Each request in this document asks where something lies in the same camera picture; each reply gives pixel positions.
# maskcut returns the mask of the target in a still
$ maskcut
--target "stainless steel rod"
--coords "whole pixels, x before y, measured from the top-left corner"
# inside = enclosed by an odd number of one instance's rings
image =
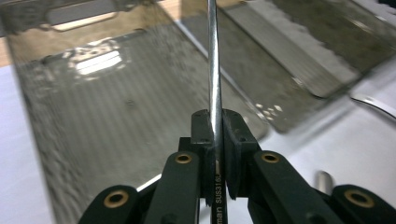
[[[332,195],[332,189],[334,188],[332,176],[324,171],[317,172],[315,187],[327,195]]]
[[[219,37],[216,0],[207,0],[209,32],[209,113],[214,134],[216,156],[215,200],[212,204],[211,222],[227,224],[227,202],[223,163],[222,104],[219,72]]]
[[[208,25],[209,25],[209,98],[210,122],[215,137],[216,149],[222,141],[221,129],[221,84],[219,73],[219,38],[218,22],[216,15],[216,0],[207,0]]]

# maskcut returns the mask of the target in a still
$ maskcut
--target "metal rod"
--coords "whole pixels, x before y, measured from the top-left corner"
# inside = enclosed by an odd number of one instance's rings
[[[332,176],[324,171],[317,172],[315,187],[327,195],[332,195],[332,188],[334,187]]]
[[[209,32],[209,113],[214,134],[216,155],[215,200],[212,204],[211,222],[228,223],[227,198],[223,164],[222,105],[219,73],[219,37],[216,0],[207,0],[207,19]]]

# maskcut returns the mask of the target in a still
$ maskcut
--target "screw hole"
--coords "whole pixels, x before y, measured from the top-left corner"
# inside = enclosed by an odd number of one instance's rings
[[[262,159],[266,162],[271,162],[275,163],[279,161],[279,157],[277,155],[274,155],[272,153],[264,153],[262,154]]]
[[[181,154],[176,157],[176,162],[180,164],[189,163],[192,160],[192,157],[187,154]]]
[[[112,203],[117,203],[117,202],[121,201],[122,198],[123,198],[122,195],[116,194],[116,195],[111,196],[109,200],[110,200]]]
[[[104,204],[108,208],[117,208],[128,202],[128,198],[128,193],[122,189],[119,189],[109,193],[105,198]]]
[[[367,194],[358,189],[349,189],[344,193],[345,197],[360,207],[371,208],[374,206],[374,200]]]

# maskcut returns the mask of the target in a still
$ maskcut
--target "brass insert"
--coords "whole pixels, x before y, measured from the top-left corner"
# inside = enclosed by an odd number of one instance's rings
[[[117,208],[123,206],[128,201],[128,198],[129,195],[125,190],[118,189],[107,195],[104,204],[108,208]]]
[[[262,159],[266,162],[276,163],[279,162],[279,157],[273,153],[262,153]]]
[[[374,200],[367,194],[358,189],[349,189],[344,195],[351,202],[360,207],[371,208],[374,207]]]
[[[192,157],[188,154],[180,154],[176,157],[175,161],[177,163],[186,164],[192,160]]]

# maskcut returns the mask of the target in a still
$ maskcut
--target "transparent storage tray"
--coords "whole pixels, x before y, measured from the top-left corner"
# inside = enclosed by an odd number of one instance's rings
[[[279,133],[396,52],[395,28],[352,1],[217,3],[220,65]],[[205,1],[181,1],[181,25],[207,49],[205,9]]]
[[[191,136],[191,114],[208,108],[207,58],[156,3],[72,3],[0,7],[58,223],[76,223],[105,188],[158,175],[179,137]],[[225,80],[222,97],[266,135]]]

